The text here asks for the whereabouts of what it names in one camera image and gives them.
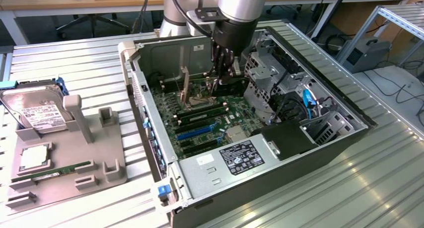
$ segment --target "motherboard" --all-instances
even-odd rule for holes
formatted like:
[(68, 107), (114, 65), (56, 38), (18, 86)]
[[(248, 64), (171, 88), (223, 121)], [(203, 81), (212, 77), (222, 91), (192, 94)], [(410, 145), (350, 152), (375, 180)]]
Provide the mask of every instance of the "motherboard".
[(178, 81), (152, 88), (154, 100), (179, 159), (248, 138), (264, 126), (255, 114), (255, 107), (244, 97), (212, 97), (210, 80), (190, 79), (186, 92), (183, 83)]

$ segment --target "open computer tower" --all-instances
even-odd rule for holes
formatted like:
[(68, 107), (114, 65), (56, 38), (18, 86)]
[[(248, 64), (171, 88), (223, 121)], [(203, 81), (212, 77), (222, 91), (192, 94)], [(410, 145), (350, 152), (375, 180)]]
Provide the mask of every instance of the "open computer tower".
[(135, 41), (128, 87), (156, 209), (194, 227), (318, 168), (376, 125), (267, 27), (214, 91), (211, 39)]

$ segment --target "white label sticker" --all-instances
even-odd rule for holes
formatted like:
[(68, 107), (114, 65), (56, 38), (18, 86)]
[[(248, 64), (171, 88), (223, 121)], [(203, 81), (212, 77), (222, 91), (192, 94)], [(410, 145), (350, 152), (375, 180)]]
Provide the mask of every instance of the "white label sticker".
[(196, 160), (198, 160), (199, 166), (206, 165), (207, 163), (214, 162), (212, 154), (210, 153), (210, 154), (196, 158)]
[(20, 111), (36, 130), (44, 130), (66, 125), (64, 117), (55, 104), (24, 108)]
[(203, 49), (204, 49), (204, 45), (196, 45), (196, 46), (194, 46), (194, 51), (196, 52), (196, 51), (202, 51)]
[(190, 121), (194, 121), (194, 120), (202, 119), (202, 118), (204, 118), (204, 117), (207, 117), (207, 116), (208, 116), (208, 115), (206, 114), (206, 115), (202, 115), (202, 116), (194, 117), (192, 119), (190, 119)]
[(47, 160), (47, 147), (46, 145), (35, 146), (27, 148), (22, 153), (20, 166), (30, 169), (32, 167), (40, 166)]

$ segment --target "robotic arm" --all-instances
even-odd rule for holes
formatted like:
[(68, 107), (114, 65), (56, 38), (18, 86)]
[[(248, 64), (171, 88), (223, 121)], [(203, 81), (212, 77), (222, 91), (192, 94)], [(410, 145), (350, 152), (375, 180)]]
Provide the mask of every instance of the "robotic arm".
[(212, 87), (214, 92), (220, 91), (216, 96), (226, 95), (223, 92), (231, 91), (235, 83), (243, 80), (239, 59), (251, 42), (264, 4), (266, 0), (166, 0), (162, 37), (198, 35), (199, 30), (190, 31), (187, 23), (195, 23), (202, 31), (214, 28), (207, 34), (212, 37), (214, 66), (206, 76), (215, 74), (218, 77)]

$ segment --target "power supply label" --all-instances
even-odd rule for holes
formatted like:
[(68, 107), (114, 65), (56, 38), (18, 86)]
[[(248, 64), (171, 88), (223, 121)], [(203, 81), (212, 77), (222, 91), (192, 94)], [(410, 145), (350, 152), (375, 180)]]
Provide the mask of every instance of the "power supply label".
[(24, 108), (22, 113), (36, 130), (66, 125), (64, 117), (55, 104)]
[(266, 163), (251, 140), (224, 148), (219, 152), (232, 175), (239, 175)]

